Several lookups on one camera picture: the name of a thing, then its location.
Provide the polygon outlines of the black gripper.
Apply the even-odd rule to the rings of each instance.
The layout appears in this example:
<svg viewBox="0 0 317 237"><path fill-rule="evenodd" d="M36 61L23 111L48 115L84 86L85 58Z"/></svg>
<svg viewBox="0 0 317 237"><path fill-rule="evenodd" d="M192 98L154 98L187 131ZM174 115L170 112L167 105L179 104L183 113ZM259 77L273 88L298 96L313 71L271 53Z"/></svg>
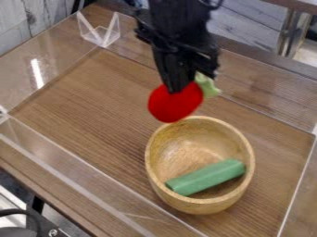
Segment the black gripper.
<svg viewBox="0 0 317 237"><path fill-rule="evenodd" d="M215 77L219 47L207 30L215 9L217 6L150 6L134 11L136 37L151 46L170 94L187 87L195 72Z"/></svg>

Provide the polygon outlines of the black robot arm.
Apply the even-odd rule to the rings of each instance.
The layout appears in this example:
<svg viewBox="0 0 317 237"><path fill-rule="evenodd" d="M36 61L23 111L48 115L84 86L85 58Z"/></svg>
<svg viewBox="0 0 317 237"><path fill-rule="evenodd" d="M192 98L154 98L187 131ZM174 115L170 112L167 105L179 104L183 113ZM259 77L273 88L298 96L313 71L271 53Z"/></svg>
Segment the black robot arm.
<svg viewBox="0 0 317 237"><path fill-rule="evenodd" d="M196 72L215 77L219 46L207 30L214 5L209 0L148 0L138 9L136 37L150 44L158 73L170 94L179 93L194 81Z"/></svg>

